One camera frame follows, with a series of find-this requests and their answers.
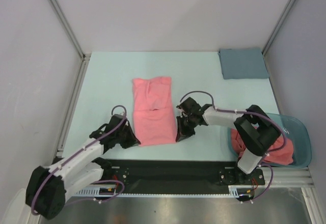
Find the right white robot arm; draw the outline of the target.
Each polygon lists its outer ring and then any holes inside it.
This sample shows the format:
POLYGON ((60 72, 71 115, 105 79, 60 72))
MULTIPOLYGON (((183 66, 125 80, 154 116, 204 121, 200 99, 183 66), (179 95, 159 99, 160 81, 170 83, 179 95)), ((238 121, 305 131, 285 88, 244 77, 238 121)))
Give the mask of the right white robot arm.
POLYGON ((215 108, 211 104, 200 106, 178 105, 177 136, 179 142, 195 135, 197 126, 224 126, 235 129, 246 149, 237 162, 235 179, 247 184, 253 171, 267 154, 283 149, 287 144, 284 131, 264 111, 252 105, 245 111, 215 108))

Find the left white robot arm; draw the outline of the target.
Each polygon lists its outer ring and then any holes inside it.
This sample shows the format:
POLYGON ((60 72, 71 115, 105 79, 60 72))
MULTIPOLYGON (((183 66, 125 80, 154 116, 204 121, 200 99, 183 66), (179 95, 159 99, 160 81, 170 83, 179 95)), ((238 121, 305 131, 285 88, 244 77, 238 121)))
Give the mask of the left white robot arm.
POLYGON ((114 184, 110 196, 120 195, 125 183, 116 176, 112 163, 102 158, 116 145, 123 149, 140 145, 127 120, 101 125, 71 156, 50 166, 35 168, 25 194, 25 203, 32 215, 53 219, 74 194, 90 184, 114 184))

